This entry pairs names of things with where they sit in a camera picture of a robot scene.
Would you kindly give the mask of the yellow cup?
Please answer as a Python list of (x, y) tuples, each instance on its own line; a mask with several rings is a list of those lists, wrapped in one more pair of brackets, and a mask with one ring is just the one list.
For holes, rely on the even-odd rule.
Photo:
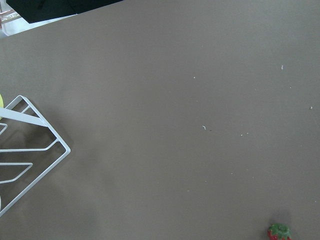
[(0, 108), (3, 109), (4, 108), (4, 100), (2, 95), (0, 94)]

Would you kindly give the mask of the black device on desk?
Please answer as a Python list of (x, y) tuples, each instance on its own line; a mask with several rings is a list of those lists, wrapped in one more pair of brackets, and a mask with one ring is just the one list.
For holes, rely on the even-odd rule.
[(120, 0), (7, 0), (6, 3), (29, 24), (78, 15)]

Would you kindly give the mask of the red strawberry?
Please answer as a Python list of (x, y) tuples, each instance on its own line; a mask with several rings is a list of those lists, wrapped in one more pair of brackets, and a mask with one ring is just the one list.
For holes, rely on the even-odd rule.
[(291, 229), (282, 223), (274, 223), (267, 229), (267, 236), (270, 240), (292, 240)]

